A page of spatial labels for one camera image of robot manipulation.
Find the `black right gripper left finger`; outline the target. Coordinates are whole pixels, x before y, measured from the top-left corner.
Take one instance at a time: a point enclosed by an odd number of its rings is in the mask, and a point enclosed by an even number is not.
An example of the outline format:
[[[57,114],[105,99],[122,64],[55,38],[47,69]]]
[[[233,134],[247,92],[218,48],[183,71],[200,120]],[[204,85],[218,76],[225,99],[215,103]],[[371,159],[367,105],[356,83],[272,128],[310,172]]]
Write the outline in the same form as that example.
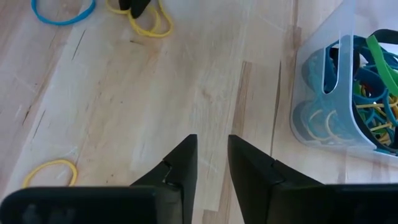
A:
[[[131,184],[141,190],[135,224],[191,224],[197,186],[197,135],[188,135],[162,161]]]

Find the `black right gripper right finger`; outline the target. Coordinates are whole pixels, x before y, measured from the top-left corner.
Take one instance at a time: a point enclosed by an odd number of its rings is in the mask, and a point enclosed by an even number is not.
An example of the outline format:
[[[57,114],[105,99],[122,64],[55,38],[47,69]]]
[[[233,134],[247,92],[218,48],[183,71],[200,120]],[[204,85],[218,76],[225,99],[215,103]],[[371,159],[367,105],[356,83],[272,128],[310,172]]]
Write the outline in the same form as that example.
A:
[[[228,162],[245,224],[271,224],[272,196],[280,189],[322,184],[272,158],[237,135],[228,136]]]

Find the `clear plastic bin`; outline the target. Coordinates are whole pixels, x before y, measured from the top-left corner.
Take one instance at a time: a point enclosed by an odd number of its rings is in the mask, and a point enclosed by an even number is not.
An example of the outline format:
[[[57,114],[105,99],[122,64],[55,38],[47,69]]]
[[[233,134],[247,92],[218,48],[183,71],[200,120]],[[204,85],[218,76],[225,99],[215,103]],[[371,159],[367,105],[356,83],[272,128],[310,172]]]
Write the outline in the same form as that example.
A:
[[[369,37],[378,29],[398,30],[398,0],[342,0],[299,48],[290,123],[295,137],[304,145],[398,164],[397,155],[378,151],[360,130],[352,108],[353,37]],[[394,45],[382,46],[398,53]],[[321,142],[309,135],[305,127],[308,116],[327,108],[336,110],[354,141]]]

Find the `wide green rubber band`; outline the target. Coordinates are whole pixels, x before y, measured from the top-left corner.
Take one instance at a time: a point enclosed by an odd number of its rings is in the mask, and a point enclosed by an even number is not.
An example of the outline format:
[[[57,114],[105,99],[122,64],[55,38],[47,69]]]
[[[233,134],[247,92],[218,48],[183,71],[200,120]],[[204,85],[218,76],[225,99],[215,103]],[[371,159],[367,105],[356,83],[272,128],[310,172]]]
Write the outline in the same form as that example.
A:
[[[398,96],[398,70],[387,64],[384,54],[375,35],[366,39],[368,48],[373,56],[377,71],[387,89],[394,96]]]

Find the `black rubber band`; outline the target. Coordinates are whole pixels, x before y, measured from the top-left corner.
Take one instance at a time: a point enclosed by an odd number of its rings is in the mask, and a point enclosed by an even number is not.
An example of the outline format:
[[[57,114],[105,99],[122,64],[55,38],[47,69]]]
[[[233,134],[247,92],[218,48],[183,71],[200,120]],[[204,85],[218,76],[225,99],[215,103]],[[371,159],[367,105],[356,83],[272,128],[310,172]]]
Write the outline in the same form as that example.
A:
[[[379,42],[379,45],[382,48],[384,48],[382,46],[382,44],[389,44],[389,45],[394,45],[394,46],[398,47],[398,30],[378,29],[378,30],[374,31],[371,35],[375,35],[376,36],[376,39],[377,39],[377,41]],[[353,74],[353,65],[354,65],[354,38],[353,38],[353,64],[351,66],[352,74]],[[364,125],[358,123],[358,121],[359,121],[359,113],[357,112],[356,109],[354,109],[354,106],[355,106],[355,103],[353,101],[353,93],[352,93],[352,108],[353,108],[353,112],[354,112],[354,118],[355,118],[355,121],[356,121],[358,127],[361,130],[361,128],[363,128]],[[395,131],[395,134],[394,134],[394,137],[393,137],[393,143],[392,144],[388,144],[386,146],[383,146],[382,144],[377,143],[376,142],[376,138],[375,137],[371,137],[369,131],[362,131],[362,130],[361,131],[366,135],[366,137],[369,140],[371,140],[372,143],[374,143],[376,145],[376,149],[378,151],[386,152],[388,154],[395,154],[395,155],[398,156],[398,128],[394,128],[393,130]]]

